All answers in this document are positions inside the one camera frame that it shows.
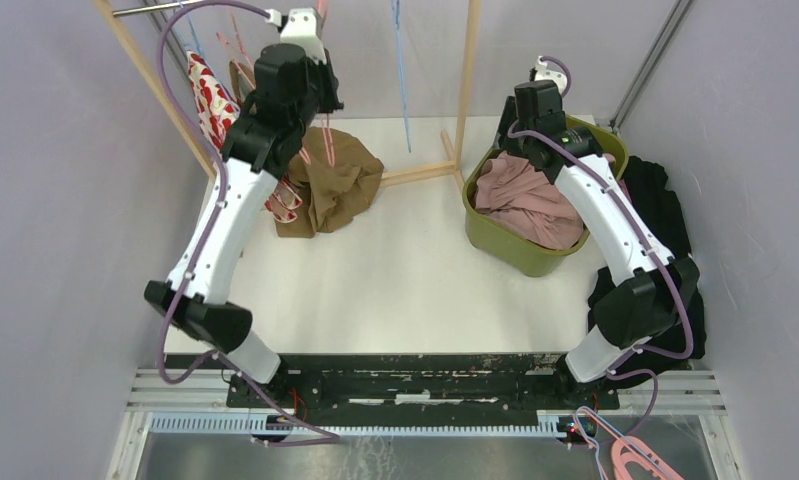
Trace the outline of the pink pleated skirt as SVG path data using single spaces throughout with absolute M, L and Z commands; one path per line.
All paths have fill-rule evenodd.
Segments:
M 559 189 L 527 159 L 506 152 L 482 163 L 471 199 L 481 215 L 550 250 L 573 247 L 585 231 L 581 217 Z

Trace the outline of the blue wire hanger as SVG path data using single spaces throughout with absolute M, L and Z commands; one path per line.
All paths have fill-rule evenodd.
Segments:
M 402 42 L 402 16 L 401 16 L 401 1 L 400 0 L 391 0 L 390 1 L 390 8 L 391 8 L 391 17 L 394 27 L 394 40 L 395 40 L 395 48 L 396 48 L 396 63 L 397 63 L 397 76 L 400 88 L 400 98 L 401 98 L 401 109 L 402 109 L 402 121 L 403 127 L 405 131 L 405 141 L 406 141 L 406 148 L 409 153 L 413 150 L 412 145 L 412 135 L 410 130 L 410 118 L 408 112 L 408 96 L 407 96 L 407 87 L 406 87 L 406 76 L 405 76 L 405 66 L 404 66 L 404 52 L 403 52 L 403 42 Z

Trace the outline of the pink wire hanger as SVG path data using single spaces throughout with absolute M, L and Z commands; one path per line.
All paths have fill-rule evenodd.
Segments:
M 245 47 L 237 22 L 237 17 L 232 9 L 229 10 L 229 18 L 234 31 L 235 41 L 231 42 L 221 32 L 216 33 L 217 40 L 229 51 L 230 60 L 233 62 L 233 65 L 238 72 L 238 80 L 243 80 L 250 87 L 250 89 L 254 89 L 256 87 L 256 83 L 253 71 L 253 61 L 251 60 Z M 325 114 L 321 122 L 321 132 L 328 165 L 330 167 L 334 167 L 336 164 L 336 158 L 333 135 L 330 128 L 330 115 Z

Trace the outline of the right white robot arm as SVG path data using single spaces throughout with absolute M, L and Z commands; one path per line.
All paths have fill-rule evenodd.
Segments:
M 594 325 L 586 337 L 555 367 L 555 400 L 577 408 L 592 396 L 593 382 L 616 376 L 635 354 L 691 356 L 688 305 L 700 271 L 691 257 L 663 245 L 641 219 L 604 155 L 597 129 L 568 120 L 562 93 L 551 80 L 516 85 L 499 133 L 510 154 L 527 159 L 576 209 L 614 283 L 591 308 Z

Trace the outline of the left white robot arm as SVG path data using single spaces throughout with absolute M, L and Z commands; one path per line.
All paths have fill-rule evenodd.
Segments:
M 151 280 L 145 300 L 176 327 L 208 345 L 252 380 L 266 406 L 282 404 L 289 379 L 281 359 L 252 329 L 252 313 L 229 299 L 236 265 L 258 211 L 303 147 L 313 120 L 343 107 L 330 56 L 321 42 L 291 41 L 264 48 L 254 64 L 255 89 L 227 130 L 207 204 L 182 259 L 164 281 Z

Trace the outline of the blue hanger far left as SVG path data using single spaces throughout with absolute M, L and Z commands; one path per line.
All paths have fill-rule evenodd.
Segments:
M 205 52 L 190 13 L 184 14 L 181 22 L 185 24 L 185 34 L 176 33 L 177 40 L 185 52 L 193 52 L 205 57 Z

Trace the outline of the pink hanger pile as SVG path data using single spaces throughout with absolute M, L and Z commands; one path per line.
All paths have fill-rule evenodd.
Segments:
M 583 423 L 584 419 L 592 420 L 601 430 L 611 436 L 611 473 L 608 473 L 603 466 L 600 442 L 587 434 Z M 640 467 L 650 474 L 652 479 L 683 479 L 682 475 L 656 454 L 644 441 L 635 436 L 622 434 L 595 410 L 586 406 L 579 407 L 573 414 L 573 421 L 576 432 L 585 440 L 587 447 L 593 451 L 594 463 L 600 479 L 632 479 L 629 471 L 631 465 Z

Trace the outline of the red white patterned garment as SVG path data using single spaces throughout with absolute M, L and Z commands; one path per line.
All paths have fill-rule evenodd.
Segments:
M 187 73 L 200 131 L 217 150 L 220 150 L 229 128 L 238 117 L 239 110 L 197 52 L 187 52 Z M 265 208 L 280 224 L 289 224 L 297 220 L 297 210 L 302 205 L 303 200 L 297 188 L 286 178 L 280 181 L 265 202 Z

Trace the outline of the tan brown garment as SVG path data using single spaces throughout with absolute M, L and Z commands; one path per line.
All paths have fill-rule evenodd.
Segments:
M 266 209 L 283 178 L 297 188 L 303 205 L 292 223 L 274 219 L 281 237 L 332 233 L 366 211 L 380 188 L 383 163 L 356 137 L 330 127 L 336 158 L 330 167 L 321 128 L 312 122 L 279 122 L 258 112 L 253 91 L 234 102 L 238 117 L 219 150 L 227 171 L 224 209 L 231 222 L 246 222 Z

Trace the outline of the wooden clothes rack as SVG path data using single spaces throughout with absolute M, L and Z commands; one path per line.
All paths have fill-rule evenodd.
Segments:
M 218 153 L 213 149 L 212 144 L 206 144 L 204 142 L 204 138 L 201 136 L 198 128 L 193 126 L 191 118 L 184 113 L 181 105 L 175 99 L 166 78 L 166 72 L 163 66 L 163 51 L 166 47 L 169 31 L 184 14 L 200 8 L 217 6 L 231 7 L 233 9 L 256 13 L 266 19 L 268 18 L 268 10 L 241 1 L 175 1 L 168 4 L 153 4 L 149 7 L 118 11 L 111 8 L 111 3 L 109 1 L 97 1 L 95 6 L 133 62 L 137 71 L 152 90 L 152 93 L 165 110 L 170 121 L 187 143 L 192 154 L 209 177 L 209 180 L 214 181 L 218 171 L 218 167 L 215 166 L 214 162 L 218 159 Z M 480 7 L 481 3 L 478 1 L 470 1 L 468 3 L 455 137 L 450 138 L 445 130 L 440 132 L 440 138 L 447 160 L 410 169 L 385 172 L 381 177 L 380 186 L 382 188 L 420 182 L 443 176 L 454 177 L 459 188 L 464 186 L 465 178 L 462 174 L 461 160 L 472 92 L 472 70 L 475 61 Z M 169 22 L 160 30 L 156 54 L 158 65 L 154 67 L 149 63 L 143 53 L 140 52 L 133 34 L 131 34 L 123 24 L 122 18 L 125 16 L 150 14 L 170 9 L 174 9 L 176 13 L 169 18 Z

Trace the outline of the olive green plastic basket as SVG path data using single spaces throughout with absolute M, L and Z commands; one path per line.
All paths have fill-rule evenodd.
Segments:
M 555 270 L 589 231 L 576 209 L 525 158 L 491 146 L 465 179 L 465 233 L 475 248 L 528 277 Z

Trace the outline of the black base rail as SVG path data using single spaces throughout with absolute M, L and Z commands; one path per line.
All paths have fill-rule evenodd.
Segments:
M 311 425 L 528 426 L 540 411 L 616 410 L 602 381 L 562 383 L 556 353 L 284 354 L 265 392 Z

